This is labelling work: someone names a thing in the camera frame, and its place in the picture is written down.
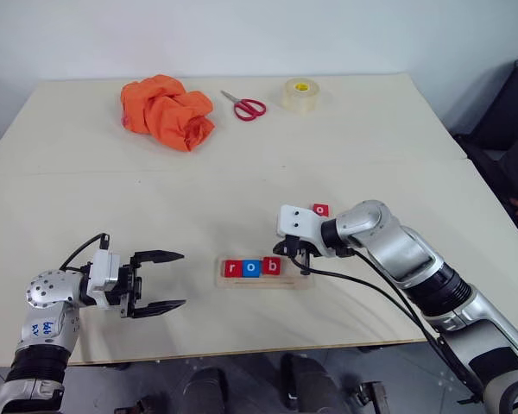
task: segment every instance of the clear tape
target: clear tape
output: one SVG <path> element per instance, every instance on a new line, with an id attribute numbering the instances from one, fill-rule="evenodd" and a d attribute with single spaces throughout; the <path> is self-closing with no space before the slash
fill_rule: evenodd
<path id="1" fill-rule="evenodd" d="M 305 114 L 314 110 L 319 93 L 319 85 L 313 80 L 292 78 L 284 84 L 282 106 L 287 110 Z"/>

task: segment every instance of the crumpled orange fabric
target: crumpled orange fabric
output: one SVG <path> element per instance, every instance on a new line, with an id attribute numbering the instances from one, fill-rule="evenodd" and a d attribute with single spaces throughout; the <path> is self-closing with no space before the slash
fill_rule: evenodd
<path id="1" fill-rule="evenodd" d="M 182 83 L 166 75 L 131 82 L 121 90 L 123 126 L 179 151 L 192 151 L 213 131 L 205 118 L 213 110 L 199 91 L 186 92 Z"/>

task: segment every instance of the black cable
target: black cable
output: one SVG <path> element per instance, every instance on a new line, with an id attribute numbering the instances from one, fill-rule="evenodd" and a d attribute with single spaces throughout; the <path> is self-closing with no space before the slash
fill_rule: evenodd
<path id="1" fill-rule="evenodd" d="M 441 358 L 443 360 L 443 362 L 447 363 L 447 365 L 448 365 L 449 362 L 447 360 L 447 357 L 443 354 L 443 352 L 439 348 L 438 342 L 432 336 L 432 334 L 430 334 L 426 330 L 426 328 L 424 328 L 424 325 L 422 324 L 422 321 L 420 320 L 419 316 L 416 314 L 416 312 L 414 311 L 413 307 L 408 302 L 408 300 L 405 299 L 405 297 L 403 296 L 401 291 L 392 283 L 392 281 L 389 279 L 389 277 L 387 275 L 385 275 L 380 269 L 378 269 L 374 265 L 374 263 L 372 263 L 372 261 L 369 258 L 367 258 L 364 254 L 362 254 L 361 252 L 358 252 L 356 250 L 354 251 L 354 253 L 362 261 L 364 261 L 372 270 L 374 270 L 382 279 L 384 279 L 384 281 L 389 285 L 389 287 L 391 287 L 391 289 L 397 294 L 397 296 L 402 301 L 402 303 L 404 303 L 405 306 L 407 307 L 408 311 L 411 312 L 411 315 L 413 316 L 414 320 L 417 322 L 417 326 L 420 328 L 420 330 L 422 331 L 422 334 L 424 335 L 424 337 L 426 338 L 426 340 L 428 341 L 430 346 L 433 348 L 433 351 L 439 356 L 439 358 Z"/>
<path id="2" fill-rule="evenodd" d="M 424 325 L 422 324 L 422 321 L 420 320 L 420 318 L 418 317 L 418 315 L 414 311 L 413 307 L 405 299 L 405 297 L 402 295 L 402 293 L 399 291 L 399 289 L 397 289 L 397 287 L 394 286 L 394 284 L 391 282 L 391 280 L 389 280 L 388 276 L 383 274 L 382 271 L 380 271 L 380 269 L 378 269 L 374 265 L 374 263 L 372 263 L 367 257 L 365 257 L 360 252 L 354 250 L 353 253 L 356 254 L 357 256 L 359 256 L 360 259 L 362 259 L 367 265 L 369 265 L 370 268 L 372 268 L 378 275 L 380 275 L 391 286 L 391 288 L 397 294 L 399 299 L 407 307 L 406 309 L 403 308 L 395 299 L 393 299 L 391 296 L 389 296 L 383 289 L 379 288 L 376 285 L 372 285 L 369 282 L 366 282 L 364 280 L 360 280 L 360 279 L 357 279 L 357 278 L 353 278 L 351 276 L 348 276 L 348 275 L 345 275 L 345 274 L 342 274 L 342 273 L 327 272 L 327 271 L 324 271 L 324 270 L 318 270 L 318 269 L 313 269 L 311 267 L 304 266 L 301 263 L 299 263 L 295 259 L 295 257 L 290 257 L 290 260 L 292 261 L 292 263 L 294 263 L 301 270 L 306 270 L 306 271 L 308 271 L 310 273 L 321 274 L 321 275 L 324 275 L 324 276 L 331 276 L 333 278 L 349 280 L 351 282 L 358 283 L 359 285 L 365 285 L 365 286 L 367 286 L 367 287 L 369 287 L 371 289 L 374 289 L 378 293 L 382 294 L 387 300 L 389 300 L 392 304 L 394 304 L 397 308 L 399 308 L 399 310 L 401 312 L 403 312 L 420 329 L 420 331 L 422 332 L 422 334 L 426 338 L 428 344 L 432 347 L 433 351 L 438 355 L 439 358 L 441 358 L 441 360 L 446 365 L 450 366 L 450 362 L 448 361 L 447 357 L 443 354 L 443 352 L 439 348 L 439 345 L 438 345 L 438 342 L 436 341 L 436 339 L 432 336 L 432 334 L 430 334 L 426 330 L 426 328 L 424 328 Z"/>
<path id="3" fill-rule="evenodd" d="M 369 287 L 370 289 L 374 289 L 375 291 L 377 291 L 378 293 L 383 295 L 392 304 L 397 306 L 401 310 L 401 312 L 403 312 L 411 321 L 413 321 L 414 324 L 418 325 L 418 322 L 416 320 L 414 320 L 413 316 L 410 313 L 408 313 L 408 311 L 405 308 L 403 308 L 399 304 L 399 302 L 397 302 L 395 299 L 393 299 L 391 296 L 389 296 L 384 290 L 382 290 L 378 286 L 372 285 L 371 283 L 366 282 L 364 280 L 360 280 L 360 279 L 353 278 L 351 276 L 347 276 L 347 275 L 342 274 L 342 273 L 327 272 L 326 270 L 313 269 L 311 267 L 302 265 L 294 257 L 290 257 L 290 260 L 292 261 L 292 263 L 294 263 L 301 270 L 306 270 L 306 271 L 308 271 L 310 273 L 322 274 L 324 276 L 331 276 L 333 278 L 349 280 L 350 282 L 358 283 L 359 285 L 365 285 L 365 286 Z"/>
<path id="4" fill-rule="evenodd" d="M 63 270 L 65 272 L 67 269 L 67 266 L 69 265 L 69 263 L 71 263 L 71 260 L 73 260 L 85 248 L 87 248 L 94 242 L 97 242 L 98 240 L 101 240 L 100 245 L 102 245 L 105 242 L 109 242 L 109 236 L 106 233 L 100 233 L 99 235 L 95 235 L 94 237 L 92 237 L 86 243 L 80 245 L 79 248 L 77 248 L 77 250 L 72 252 L 71 255 L 67 258 L 67 260 L 63 262 L 63 264 L 60 266 L 60 270 Z"/>
<path id="5" fill-rule="evenodd" d="M 80 273 L 82 273 L 82 272 L 83 272 L 83 270 L 82 270 L 81 268 L 79 268 L 79 267 L 71 267 L 71 266 L 67 266 L 67 267 L 66 267 L 65 269 L 63 269 L 63 270 L 64 270 L 64 271 L 66 271 L 66 270 L 70 270 L 70 271 L 72 271 L 72 272 L 80 272 Z"/>

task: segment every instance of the small red block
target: small red block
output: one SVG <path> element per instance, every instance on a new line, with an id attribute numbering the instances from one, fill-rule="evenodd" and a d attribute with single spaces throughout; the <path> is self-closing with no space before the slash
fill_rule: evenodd
<path id="1" fill-rule="evenodd" d="M 328 204 L 313 204 L 313 211 L 319 216 L 330 216 L 330 207 Z"/>
<path id="2" fill-rule="evenodd" d="M 225 260 L 224 276 L 226 278 L 242 277 L 242 261 L 241 260 Z"/>
<path id="3" fill-rule="evenodd" d="M 280 274 L 281 262 L 280 257 L 263 257 L 262 258 L 262 274 Z"/>

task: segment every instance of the blue block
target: blue block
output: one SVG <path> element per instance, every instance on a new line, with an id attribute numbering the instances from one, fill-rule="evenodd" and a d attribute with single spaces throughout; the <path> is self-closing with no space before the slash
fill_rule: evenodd
<path id="1" fill-rule="evenodd" d="M 258 278 L 261 276 L 260 260 L 243 260 L 242 276 L 245 278 Z"/>

